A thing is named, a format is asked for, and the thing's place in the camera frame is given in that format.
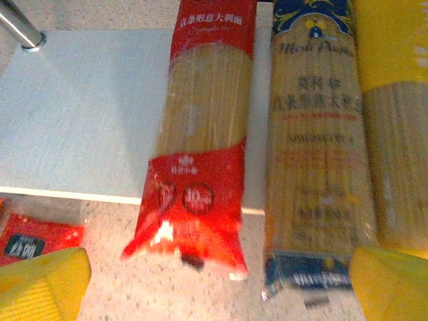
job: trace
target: red spaghetti package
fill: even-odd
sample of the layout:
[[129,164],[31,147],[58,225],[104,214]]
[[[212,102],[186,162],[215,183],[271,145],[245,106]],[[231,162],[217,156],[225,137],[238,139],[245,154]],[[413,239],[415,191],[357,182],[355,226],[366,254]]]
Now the red spaghetti package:
[[0,266],[79,246],[84,227],[11,213],[0,237]]
[[175,253],[241,280],[239,243],[256,0],[182,0],[163,125],[122,257]]

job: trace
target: pasta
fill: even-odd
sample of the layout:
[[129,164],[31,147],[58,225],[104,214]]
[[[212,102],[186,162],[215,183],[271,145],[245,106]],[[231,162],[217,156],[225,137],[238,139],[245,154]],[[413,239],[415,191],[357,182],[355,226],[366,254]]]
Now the pasta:
[[203,152],[241,142],[247,132],[251,58],[228,45],[205,44],[172,66],[156,154]]
[[350,255],[376,226],[354,40],[312,14],[272,51],[266,251]]
[[427,256],[428,84],[376,88],[364,106],[379,240]]
[[355,4],[379,241],[428,258],[428,3]]
[[144,184],[139,251],[248,276],[239,243],[256,0],[182,0],[163,123]]

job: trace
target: speckled countertop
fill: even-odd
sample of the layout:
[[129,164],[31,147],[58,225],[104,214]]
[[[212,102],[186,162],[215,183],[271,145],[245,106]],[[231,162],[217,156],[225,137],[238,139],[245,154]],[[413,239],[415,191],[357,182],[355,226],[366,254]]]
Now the speckled countertop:
[[[179,0],[16,0],[41,30],[173,28]],[[270,26],[272,4],[260,3],[257,26]],[[0,28],[0,74],[15,41]],[[132,238],[138,207],[14,195],[31,205],[33,216],[84,223],[83,246],[92,279],[79,320],[364,320],[352,293],[329,293],[330,304],[307,310],[299,292],[284,292],[263,303],[263,217],[246,215],[241,241],[251,277],[236,283],[197,274],[174,258],[140,256],[120,261]]]

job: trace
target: white shelf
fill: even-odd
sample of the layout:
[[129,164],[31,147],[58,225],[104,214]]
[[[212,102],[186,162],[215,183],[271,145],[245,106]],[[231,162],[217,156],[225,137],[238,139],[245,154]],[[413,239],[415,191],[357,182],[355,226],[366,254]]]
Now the white shelf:
[[[50,31],[0,79],[0,192],[139,204],[165,98],[171,29]],[[258,29],[244,213],[262,214],[270,28]]]

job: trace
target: blue label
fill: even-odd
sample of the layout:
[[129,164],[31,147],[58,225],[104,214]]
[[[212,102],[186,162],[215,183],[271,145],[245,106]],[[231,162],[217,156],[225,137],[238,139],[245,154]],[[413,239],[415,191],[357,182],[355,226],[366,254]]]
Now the blue label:
[[265,261],[266,285],[282,280],[299,288],[352,288],[349,259],[275,251]]
[[[294,22],[305,15],[321,14],[336,22],[341,32],[353,35],[350,0],[277,0],[274,4],[273,36],[291,30]],[[322,25],[314,21],[310,37],[322,37]]]

